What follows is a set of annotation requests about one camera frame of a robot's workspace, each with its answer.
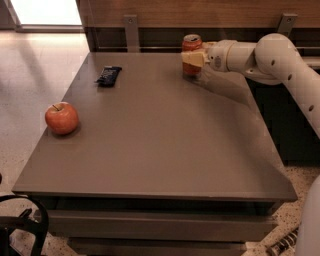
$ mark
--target red apple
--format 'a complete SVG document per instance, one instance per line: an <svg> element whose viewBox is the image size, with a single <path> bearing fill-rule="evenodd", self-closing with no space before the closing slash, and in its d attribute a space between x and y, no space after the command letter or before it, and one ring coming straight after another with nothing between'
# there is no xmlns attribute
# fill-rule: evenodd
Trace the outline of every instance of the red apple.
<svg viewBox="0 0 320 256"><path fill-rule="evenodd" d="M60 135L71 133L79 123L77 110L67 102L50 106L46 111L45 120L48 127Z"/></svg>

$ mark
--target soda can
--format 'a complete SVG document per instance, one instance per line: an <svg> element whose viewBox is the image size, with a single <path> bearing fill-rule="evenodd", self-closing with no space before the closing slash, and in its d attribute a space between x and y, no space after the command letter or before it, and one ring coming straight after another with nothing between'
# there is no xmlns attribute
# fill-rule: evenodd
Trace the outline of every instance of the soda can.
<svg viewBox="0 0 320 256"><path fill-rule="evenodd" d="M197 34L186 35L182 42L182 51L194 51L202 47L201 37ZM189 76L196 76L201 72L200 67L182 63L183 73Z"/></svg>

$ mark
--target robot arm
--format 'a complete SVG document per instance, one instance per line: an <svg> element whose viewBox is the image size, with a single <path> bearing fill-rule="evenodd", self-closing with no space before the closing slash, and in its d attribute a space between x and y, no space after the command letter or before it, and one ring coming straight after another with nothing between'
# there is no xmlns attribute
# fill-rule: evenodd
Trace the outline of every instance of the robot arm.
<svg viewBox="0 0 320 256"><path fill-rule="evenodd" d="M293 43L269 34L258 43L222 40L182 52L182 61L215 71L238 72L262 84L283 83L320 138L320 76L302 59Z"/></svg>

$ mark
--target wooden wall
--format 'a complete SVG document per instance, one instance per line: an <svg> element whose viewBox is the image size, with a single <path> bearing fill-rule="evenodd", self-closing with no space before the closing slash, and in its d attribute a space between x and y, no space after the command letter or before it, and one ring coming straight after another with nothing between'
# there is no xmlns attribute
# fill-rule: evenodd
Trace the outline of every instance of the wooden wall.
<svg viewBox="0 0 320 256"><path fill-rule="evenodd" d="M142 28L275 28L295 13L295 28L320 28L319 0L78 0L88 27L123 27L138 15Z"/></svg>

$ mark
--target speckled floor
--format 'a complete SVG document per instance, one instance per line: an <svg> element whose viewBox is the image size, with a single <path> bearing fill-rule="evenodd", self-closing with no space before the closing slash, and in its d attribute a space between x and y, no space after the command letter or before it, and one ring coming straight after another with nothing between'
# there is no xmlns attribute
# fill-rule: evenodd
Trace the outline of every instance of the speckled floor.
<svg viewBox="0 0 320 256"><path fill-rule="evenodd" d="M0 195L11 194L46 125L44 110L62 99L81 66L88 46L84 34L21 34L0 31ZM319 166L286 166L299 200L276 213L279 226L261 243L248 243L245 256L264 256L266 248L299 225L307 191L320 174ZM25 203L1 205L1 215L21 213ZM48 235L45 255L77 255L66 239ZM294 255L293 250L283 256Z"/></svg>

